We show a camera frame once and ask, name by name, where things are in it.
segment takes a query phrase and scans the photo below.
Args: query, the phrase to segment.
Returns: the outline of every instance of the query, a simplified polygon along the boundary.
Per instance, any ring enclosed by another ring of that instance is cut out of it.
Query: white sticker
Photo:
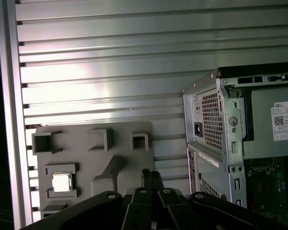
[[[206,156],[205,154],[202,154],[201,152],[199,152],[199,155],[200,155],[200,157],[204,158],[209,163],[213,164],[215,167],[219,167],[219,163],[216,162],[215,160],[211,159],[210,157]]]
[[[274,103],[271,116],[274,141],[288,140],[288,102]]]

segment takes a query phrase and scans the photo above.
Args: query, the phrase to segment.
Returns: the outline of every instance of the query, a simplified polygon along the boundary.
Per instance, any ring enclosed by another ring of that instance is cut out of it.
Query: computer tower
[[[191,193],[288,222],[288,63],[220,67],[183,98]]]

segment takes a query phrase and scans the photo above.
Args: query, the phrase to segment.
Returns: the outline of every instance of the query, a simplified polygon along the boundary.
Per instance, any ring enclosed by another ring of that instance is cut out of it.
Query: qr code
[[[274,117],[274,122],[276,126],[284,125],[284,116],[276,116]]]

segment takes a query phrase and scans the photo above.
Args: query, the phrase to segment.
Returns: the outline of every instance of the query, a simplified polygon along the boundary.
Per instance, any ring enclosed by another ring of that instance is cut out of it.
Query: metal mesh vent
[[[200,185],[200,189],[201,189],[201,192],[219,197],[219,193],[216,190],[214,190],[213,187],[203,179]]]
[[[219,115],[217,93],[204,96],[202,99],[204,118],[204,138],[206,145],[222,150],[221,134],[223,133],[222,117]]]

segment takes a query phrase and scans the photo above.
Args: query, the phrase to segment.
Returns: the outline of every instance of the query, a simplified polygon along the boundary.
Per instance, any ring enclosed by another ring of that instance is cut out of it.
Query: cable
[[[0,221],[7,222],[7,223],[13,223],[13,221],[6,220],[6,219],[1,219],[1,218],[0,218]]]

